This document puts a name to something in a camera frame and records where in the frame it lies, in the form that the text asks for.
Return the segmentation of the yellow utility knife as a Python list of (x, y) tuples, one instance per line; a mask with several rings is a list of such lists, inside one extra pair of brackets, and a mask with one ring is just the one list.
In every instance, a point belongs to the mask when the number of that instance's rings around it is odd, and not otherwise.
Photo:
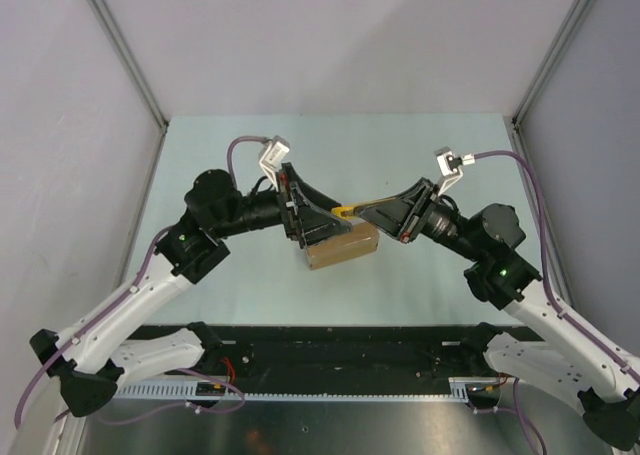
[(360, 214), (369, 206), (370, 203), (336, 206), (331, 209), (331, 214), (344, 220), (359, 218)]

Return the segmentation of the brown cardboard express box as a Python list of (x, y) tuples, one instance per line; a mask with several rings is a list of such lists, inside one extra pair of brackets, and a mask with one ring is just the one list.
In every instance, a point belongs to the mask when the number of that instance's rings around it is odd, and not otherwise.
[(359, 223), (349, 233), (332, 237), (305, 249), (310, 270), (318, 270), (374, 253), (379, 231), (372, 224)]

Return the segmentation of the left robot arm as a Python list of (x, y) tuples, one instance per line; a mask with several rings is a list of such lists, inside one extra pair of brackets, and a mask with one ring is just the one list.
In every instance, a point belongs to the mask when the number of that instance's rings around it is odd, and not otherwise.
[(337, 202), (303, 182), (291, 164), (282, 166), (277, 184), (244, 195), (227, 171), (201, 173), (184, 197), (185, 213), (153, 238), (133, 280), (67, 329), (41, 329), (31, 337), (73, 416), (100, 410), (130, 383), (181, 369), (207, 375), (221, 366), (222, 342), (204, 322), (153, 340), (128, 339), (229, 256), (225, 239), (281, 225), (306, 248), (351, 232), (351, 223), (331, 212)]

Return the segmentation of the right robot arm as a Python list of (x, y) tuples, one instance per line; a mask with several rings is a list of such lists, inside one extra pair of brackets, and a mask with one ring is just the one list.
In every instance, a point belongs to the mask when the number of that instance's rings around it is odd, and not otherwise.
[(520, 348), (505, 332), (480, 324), (461, 351), (473, 376), (505, 372), (563, 401), (605, 443), (629, 451), (639, 441), (639, 358), (568, 305), (516, 250), (526, 235), (515, 209), (493, 203), (471, 218), (426, 179), (352, 214), (408, 244), (424, 235), (471, 261), (472, 295), (531, 329), (546, 349)]

